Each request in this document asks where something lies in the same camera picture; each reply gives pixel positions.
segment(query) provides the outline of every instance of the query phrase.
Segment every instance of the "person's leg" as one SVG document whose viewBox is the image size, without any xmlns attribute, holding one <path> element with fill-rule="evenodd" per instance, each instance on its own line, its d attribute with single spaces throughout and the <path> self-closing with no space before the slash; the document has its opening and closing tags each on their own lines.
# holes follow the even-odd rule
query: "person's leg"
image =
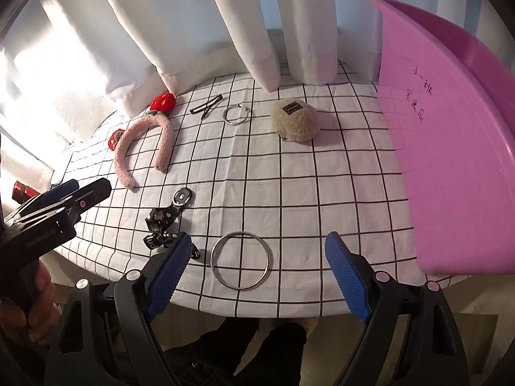
<svg viewBox="0 0 515 386">
<path fill-rule="evenodd" d="M 228 317 L 215 331 L 206 332 L 192 344 L 164 352 L 173 369 L 186 360 L 200 362 L 227 374 L 236 371 L 259 326 L 256 318 Z"/>
<path fill-rule="evenodd" d="M 272 330 L 253 360 L 236 375 L 238 382 L 246 386 L 298 386 L 304 344 L 316 322 L 316 318 L 299 319 Z"/>
</svg>

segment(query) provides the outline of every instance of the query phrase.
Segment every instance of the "chinese characters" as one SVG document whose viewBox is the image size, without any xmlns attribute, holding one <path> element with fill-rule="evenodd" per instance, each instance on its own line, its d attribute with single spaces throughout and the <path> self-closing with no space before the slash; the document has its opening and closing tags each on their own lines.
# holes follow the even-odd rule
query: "chinese characters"
<svg viewBox="0 0 515 386">
<path fill-rule="evenodd" d="M 426 78 L 424 78 L 422 76 L 422 74 L 419 74 L 418 73 L 418 67 L 415 67 L 414 69 L 414 74 L 419 77 L 421 80 L 425 80 L 424 81 L 424 88 L 426 89 L 426 91 L 430 94 L 430 95 L 433 95 L 433 86 L 431 85 L 431 81 L 428 81 Z"/>
<path fill-rule="evenodd" d="M 410 101 L 411 102 L 411 107 L 413 108 L 413 111 L 415 112 L 415 114 L 419 118 L 420 123 L 422 123 L 424 121 L 424 109 L 417 107 L 418 100 L 415 99 L 415 98 L 412 98 L 411 97 L 412 95 L 413 95 L 413 93 L 411 92 L 411 90 L 407 89 L 407 91 L 406 91 L 406 101 Z"/>
</svg>

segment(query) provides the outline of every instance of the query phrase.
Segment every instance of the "grid pattern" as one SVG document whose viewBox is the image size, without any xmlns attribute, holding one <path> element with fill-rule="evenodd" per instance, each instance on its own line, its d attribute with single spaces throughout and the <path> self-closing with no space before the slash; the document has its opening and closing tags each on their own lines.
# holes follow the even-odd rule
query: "grid pattern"
<svg viewBox="0 0 515 386">
<path fill-rule="evenodd" d="M 324 237 L 336 230 L 352 252 L 400 282 L 422 284 L 459 280 L 427 276 L 416 266 L 408 200 L 395 151 L 376 100 L 373 83 L 360 82 L 345 64 L 337 81 L 325 86 L 296 83 L 287 67 L 281 86 L 269 93 L 249 74 L 212 79 L 177 97 L 170 120 L 174 147 L 168 173 L 153 163 L 160 128 L 137 139 L 127 155 L 139 186 L 123 188 L 114 174 L 107 140 L 135 120 L 108 117 L 87 144 L 74 144 L 64 180 L 81 186 L 106 177 L 113 191 L 77 224 L 77 237 L 58 251 L 77 265 L 110 280 L 141 269 L 150 251 L 145 217 L 168 206 L 179 188 L 195 193 L 174 224 L 191 234 L 201 259 L 190 260 L 172 302 L 201 311 L 238 317 L 312 317 L 348 312 L 325 259 Z M 223 100 L 200 122 L 191 108 L 215 95 Z M 272 131 L 269 109 L 276 100 L 296 97 L 313 105 L 322 130 L 309 143 L 282 142 Z M 228 126 L 221 113 L 244 103 L 251 119 Z M 231 110 L 230 115 L 237 115 Z M 228 232 L 245 230 L 263 238 L 272 251 L 271 271 L 249 291 L 219 283 L 210 270 L 211 249 Z M 231 285 L 249 285 L 262 273 L 266 257 L 253 239 L 229 240 L 215 265 Z"/>
</svg>

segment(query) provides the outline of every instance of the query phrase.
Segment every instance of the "floor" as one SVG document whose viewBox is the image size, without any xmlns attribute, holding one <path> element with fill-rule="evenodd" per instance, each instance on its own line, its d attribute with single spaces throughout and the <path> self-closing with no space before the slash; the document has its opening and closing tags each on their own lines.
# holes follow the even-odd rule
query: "floor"
<svg viewBox="0 0 515 386">
<path fill-rule="evenodd" d="M 462 283 L 446 289 L 446 296 L 453 310 L 460 310 L 465 303 L 470 302 L 470 298 L 465 297 L 464 292 L 473 292 L 470 287 L 478 281 L 469 279 Z M 68 287 L 58 286 L 57 301 L 64 302 L 69 291 Z M 477 375 L 481 373 L 490 349 L 497 315 L 455 313 L 455 319 L 464 343 L 469 372 Z M 222 321 L 223 317 L 170 304 L 153 322 L 153 327 L 159 343 L 167 349 L 195 341 L 202 333 L 216 329 Z M 406 318 L 400 317 L 377 385 L 387 385 L 395 369 L 405 324 Z M 273 326 L 273 319 L 262 321 L 240 367 L 252 359 Z M 351 355 L 362 328 L 361 322 L 350 314 L 321 318 L 304 349 L 301 386 L 332 385 Z M 475 376 L 472 384 L 481 384 L 481 377 Z"/>
</svg>

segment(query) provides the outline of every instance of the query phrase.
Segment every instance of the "small metal ring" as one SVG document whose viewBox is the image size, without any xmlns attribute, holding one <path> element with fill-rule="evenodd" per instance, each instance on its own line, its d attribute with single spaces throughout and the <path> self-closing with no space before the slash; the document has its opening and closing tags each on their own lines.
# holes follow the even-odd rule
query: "small metal ring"
<svg viewBox="0 0 515 386">
<path fill-rule="evenodd" d="M 183 198 L 179 198 L 179 200 L 177 201 L 176 197 L 178 197 L 179 194 L 182 194 Z M 175 192 L 175 194 L 173 195 L 172 204 L 173 204 L 173 206 L 176 206 L 176 207 L 186 206 L 186 204 L 190 201 L 191 197 L 192 197 L 192 191 L 187 187 L 183 187 L 182 189 L 177 190 Z"/>
<path fill-rule="evenodd" d="M 232 110 L 234 108 L 242 108 L 245 110 L 245 112 L 247 113 L 247 115 L 243 118 L 243 120 L 240 120 L 240 121 L 231 121 L 227 118 L 227 113 L 229 110 Z M 249 118 L 249 115 L 250 115 L 250 109 L 246 106 L 244 106 L 243 104 L 237 104 L 235 106 L 229 106 L 228 108 L 226 108 L 223 113 L 222 113 L 222 118 L 223 118 L 223 121 L 226 122 L 227 124 L 231 125 L 231 126 L 238 126 L 239 124 L 241 123 L 245 123 L 247 121 L 247 119 Z"/>
<path fill-rule="evenodd" d="M 238 287 L 238 286 L 232 286 L 230 284 L 228 284 L 227 282 L 225 282 L 220 275 L 218 275 L 215 271 L 215 264 L 214 264 L 214 257 L 215 257 L 215 250 L 216 250 L 216 247 L 218 245 L 220 245 L 220 242 L 222 242 L 224 239 L 228 239 L 228 238 L 233 238 L 235 235 L 247 235 L 251 238 L 254 238 L 256 239 L 260 244 L 261 246 L 263 247 L 263 249 L 265 250 L 265 255 L 266 255 L 266 266 L 265 266 L 265 270 L 263 272 L 263 274 L 261 275 L 261 277 L 254 283 L 252 283 L 251 285 L 249 286 L 243 286 L 243 287 Z M 233 289 L 233 290 L 248 290 L 248 289 L 251 289 L 253 288 L 254 286 L 257 286 L 259 283 L 261 283 L 261 281 L 265 278 L 265 276 L 268 274 L 268 270 L 269 270 L 269 267 L 270 267 L 270 254 L 268 252 L 269 250 L 269 246 L 268 244 L 263 240 L 261 239 L 260 237 L 258 237 L 257 235 L 255 234 L 252 234 L 250 232 L 246 232 L 244 230 L 236 230 L 235 232 L 230 232 L 229 234 L 221 237 L 220 239 L 218 239 L 218 241 L 216 241 L 216 244 L 213 246 L 213 249 L 211 250 L 211 271 L 213 272 L 213 275 L 215 276 L 215 278 L 220 282 L 222 283 L 225 287 L 228 287 L 230 289 Z"/>
</svg>

